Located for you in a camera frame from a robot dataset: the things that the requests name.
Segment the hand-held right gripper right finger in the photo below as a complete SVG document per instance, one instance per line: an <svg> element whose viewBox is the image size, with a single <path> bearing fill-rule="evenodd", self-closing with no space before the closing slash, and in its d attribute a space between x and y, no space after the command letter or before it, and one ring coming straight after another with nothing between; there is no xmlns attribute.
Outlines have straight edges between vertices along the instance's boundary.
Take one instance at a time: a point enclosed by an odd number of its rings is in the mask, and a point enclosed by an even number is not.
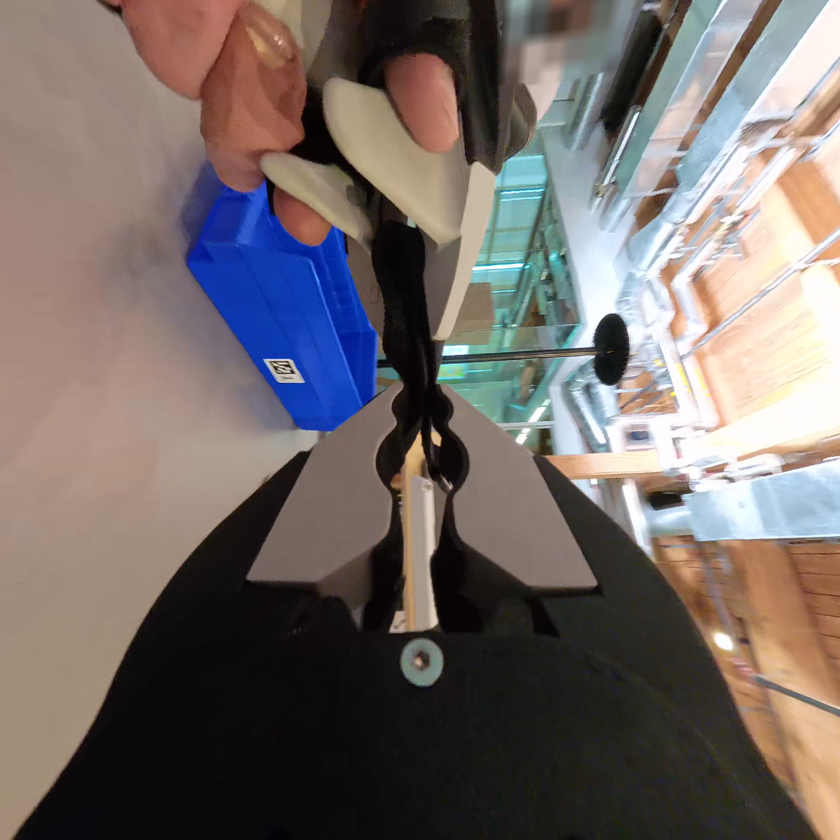
<svg viewBox="0 0 840 840"><path fill-rule="evenodd" d="M436 594L589 593L597 587L532 454L456 392L442 392L451 490L432 569Z"/></svg>

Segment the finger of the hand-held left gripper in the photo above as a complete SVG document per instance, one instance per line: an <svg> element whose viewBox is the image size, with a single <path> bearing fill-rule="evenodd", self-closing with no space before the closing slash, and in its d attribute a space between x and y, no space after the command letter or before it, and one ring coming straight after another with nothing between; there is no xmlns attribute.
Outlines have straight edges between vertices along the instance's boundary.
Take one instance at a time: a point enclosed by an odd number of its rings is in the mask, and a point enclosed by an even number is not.
<svg viewBox="0 0 840 840"><path fill-rule="evenodd" d="M415 223L431 249L424 282L432 337L455 331L494 201L496 175L468 164L461 141L422 149L381 90L334 77L322 90L326 126L352 167Z"/></svg>
<svg viewBox="0 0 840 840"><path fill-rule="evenodd" d="M266 178L270 210L279 194L287 195L321 216L370 253L377 227L377 191L336 164L307 161L289 152L272 151L259 161Z"/></svg>

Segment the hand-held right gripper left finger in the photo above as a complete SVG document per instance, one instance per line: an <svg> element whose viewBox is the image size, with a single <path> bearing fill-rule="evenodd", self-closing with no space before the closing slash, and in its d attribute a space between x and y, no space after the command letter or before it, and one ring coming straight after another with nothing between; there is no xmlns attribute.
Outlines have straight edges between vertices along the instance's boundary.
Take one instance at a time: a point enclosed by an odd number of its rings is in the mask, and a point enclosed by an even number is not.
<svg viewBox="0 0 840 840"><path fill-rule="evenodd" d="M375 580L376 554L386 554L398 506L379 455L397 430L403 384L383 393L319 441L283 503L247 581L306 592L375 592L403 581L403 549L391 546L390 563Z"/></svg>

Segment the large blue bin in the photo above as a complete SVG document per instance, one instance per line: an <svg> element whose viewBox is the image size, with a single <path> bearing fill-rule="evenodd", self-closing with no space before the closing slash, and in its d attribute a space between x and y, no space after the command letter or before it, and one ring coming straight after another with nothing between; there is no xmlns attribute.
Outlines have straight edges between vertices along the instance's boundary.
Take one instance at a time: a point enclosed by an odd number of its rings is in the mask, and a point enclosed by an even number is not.
<svg viewBox="0 0 840 840"><path fill-rule="evenodd" d="M185 262L301 429L331 432L375 396L377 334L350 273L345 235L290 236L263 185L237 192L207 166L208 201Z"/></svg>

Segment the person's left hand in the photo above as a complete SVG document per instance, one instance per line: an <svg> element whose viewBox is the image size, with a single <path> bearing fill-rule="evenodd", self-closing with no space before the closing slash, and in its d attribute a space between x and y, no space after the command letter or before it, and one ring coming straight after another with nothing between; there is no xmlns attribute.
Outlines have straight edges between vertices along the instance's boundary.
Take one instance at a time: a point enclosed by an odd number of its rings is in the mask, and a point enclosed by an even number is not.
<svg viewBox="0 0 840 840"><path fill-rule="evenodd" d="M249 2L105 2L121 15L140 57L180 96L201 102L206 157L226 186L261 186L261 158L304 137L307 93L300 50L287 27ZM438 56L394 56L383 70L393 107L426 151L459 138L452 70Z"/></svg>

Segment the wooden ceiling beam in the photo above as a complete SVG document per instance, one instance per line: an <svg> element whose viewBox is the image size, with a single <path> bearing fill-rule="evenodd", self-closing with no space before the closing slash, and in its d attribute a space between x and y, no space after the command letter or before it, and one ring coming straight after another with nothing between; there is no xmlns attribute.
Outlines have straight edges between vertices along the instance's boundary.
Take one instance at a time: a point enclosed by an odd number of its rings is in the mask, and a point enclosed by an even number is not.
<svg viewBox="0 0 840 840"><path fill-rule="evenodd" d="M551 455L546 459L569 480L622 480L665 473L653 449L622 453Z"/></svg>

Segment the cardboard panel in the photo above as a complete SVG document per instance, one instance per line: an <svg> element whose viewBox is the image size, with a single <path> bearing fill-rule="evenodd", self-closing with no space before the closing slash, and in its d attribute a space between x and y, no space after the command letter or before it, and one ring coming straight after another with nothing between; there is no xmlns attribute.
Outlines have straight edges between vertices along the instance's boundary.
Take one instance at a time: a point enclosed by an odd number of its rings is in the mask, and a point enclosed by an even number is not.
<svg viewBox="0 0 840 840"><path fill-rule="evenodd" d="M492 286L489 283L470 283L455 321L453 332L446 342L470 346L487 346L497 325Z"/></svg>

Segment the large silver ceiling duct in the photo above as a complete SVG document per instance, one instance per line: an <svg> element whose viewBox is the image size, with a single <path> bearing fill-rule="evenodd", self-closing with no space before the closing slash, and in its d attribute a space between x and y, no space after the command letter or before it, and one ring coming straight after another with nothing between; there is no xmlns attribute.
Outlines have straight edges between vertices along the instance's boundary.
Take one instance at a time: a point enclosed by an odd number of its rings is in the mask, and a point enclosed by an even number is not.
<svg viewBox="0 0 840 840"><path fill-rule="evenodd" d="M698 490L683 501L700 542L837 540L839 462Z"/></svg>

